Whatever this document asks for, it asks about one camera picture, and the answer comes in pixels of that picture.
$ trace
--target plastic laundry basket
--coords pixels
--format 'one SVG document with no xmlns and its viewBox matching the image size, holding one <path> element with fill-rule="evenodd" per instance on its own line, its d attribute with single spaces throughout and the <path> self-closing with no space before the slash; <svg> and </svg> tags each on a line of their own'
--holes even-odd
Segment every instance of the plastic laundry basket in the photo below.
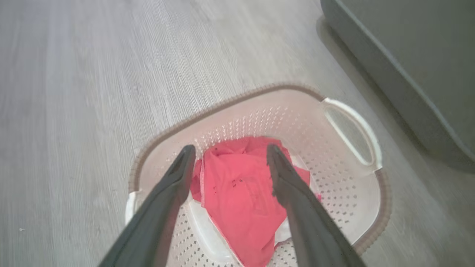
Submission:
<svg viewBox="0 0 475 267">
<path fill-rule="evenodd" d="M 338 118 L 351 126 L 340 127 Z M 257 89 L 207 109 L 151 140 L 132 168 L 126 222 L 187 144 L 196 158 L 215 143 L 243 136 L 282 140 L 293 161 L 311 173 L 311 189 L 355 250 L 363 253 L 385 229 L 390 190 L 381 150 L 363 118 L 347 105 L 296 85 Z M 361 136 L 367 153 L 357 149 Z M 239 263 L 191 196 L 180 208 L 168 266 L 230 267 Z M 297 266 L 291 239 L 278 244 L 270 266 Z"/>
</svg>

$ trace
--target wooden floor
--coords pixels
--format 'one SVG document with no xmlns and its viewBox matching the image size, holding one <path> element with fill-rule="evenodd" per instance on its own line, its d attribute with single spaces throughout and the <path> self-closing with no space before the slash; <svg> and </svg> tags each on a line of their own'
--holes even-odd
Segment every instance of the wooden floor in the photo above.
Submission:
<svg viewBox="0 0 475 267">
<path fill-rule="evenodd" d="M 424 152 L 318 0 L 0 0 L 0 266 L 95 266 L 158 132 L 275 82 L 375 130 L 393 191 L 368 266 L 473 266 L 475 175 Z"/>
</svg>

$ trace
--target basket handle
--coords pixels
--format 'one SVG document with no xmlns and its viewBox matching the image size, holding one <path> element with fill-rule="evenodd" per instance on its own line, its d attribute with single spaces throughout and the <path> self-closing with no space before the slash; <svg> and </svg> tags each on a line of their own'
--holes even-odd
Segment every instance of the basket handle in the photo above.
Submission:
<svg viewBox="0 0 475 267">
<path fill-rule="evenodd" d="M 356 112 L 354 109 L 349 107 L 348 105 L 337 101 L 333 99 L 326 98 L 322 102 L 324 104 L 324 108 L 331 107 L 342 114 L 344 114 L 349 120 L 351 120 L 356 127 L 359 129 L 361 134 L 363 135 L 366 144 L 368 145 L 370 154 L 371 154 L 371 161 L 368 162 L 366 161 L 361 154 L 358 152 L 358 150 L 353 146 L 353 144 L 350 142 L 350 140 L 345 136 L 345 134 L 341 131 L 341 129 L 338 127 L 338 125 L 333 122 L 328 116 L 326 118 L 330 122 L 330 124 L 335 128 L 336 132 L 340 135 L 340 137 L 343 139 L 345 144 L 348 146 L 348 148 L 353 152 L 353 154 L 356 156 L 356 158 L 364 165 L 371 167 L 373 170 L 376 171 L 382 167 L 382 153 L 381 153 L 381 147 L 379 145 L 378 139 L 376 138 L 376 135 L 371 129 L 370 125 L 366 122 L 363 117 Z"/>
</svg>

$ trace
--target clothing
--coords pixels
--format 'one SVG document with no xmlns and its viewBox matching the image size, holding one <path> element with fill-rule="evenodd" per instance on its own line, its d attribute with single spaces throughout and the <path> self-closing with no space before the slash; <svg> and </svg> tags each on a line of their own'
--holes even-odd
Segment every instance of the clothing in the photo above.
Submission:
<svg viewBox="0 0 475 267">
<path fill-rule="evenodd" d="M 190 190 L 245 267 L 263 267 L 274 252 L 276 230 L 285 209 L 272 195 L 267 145 L 274 143 L 291 160 L 279 140 L 244 137 L 218 143 L 195 165 Z M 309 184 L 310 173 L 295 167 Z"/>
</svg>

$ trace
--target laundry basket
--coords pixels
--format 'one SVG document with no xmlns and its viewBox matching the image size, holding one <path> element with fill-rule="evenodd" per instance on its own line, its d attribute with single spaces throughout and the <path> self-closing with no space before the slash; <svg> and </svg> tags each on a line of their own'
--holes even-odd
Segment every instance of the laundry basket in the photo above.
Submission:
<svg viewBox="0 0 475 267">
<path fill-rule="evenodd" d="M 310 171 L 311 189 L 321 194 L 322 205 L 359 254 L 385 229 L 390 190 L 373 131 L 347 105 L 297 85 L 268 86 L 235 97 L 153 138 L 131 171 L 126 223 L 183 146 L 195 145 L 199 159 L 210 146 L 244 136 L 282 141 L 292 160 Z M 191 196 L 181 206 L 167 265 L 238 266 L 199 206 Z M 269 265 L 297 266 L 291 239 L 278 244 Z"/>
</svg>

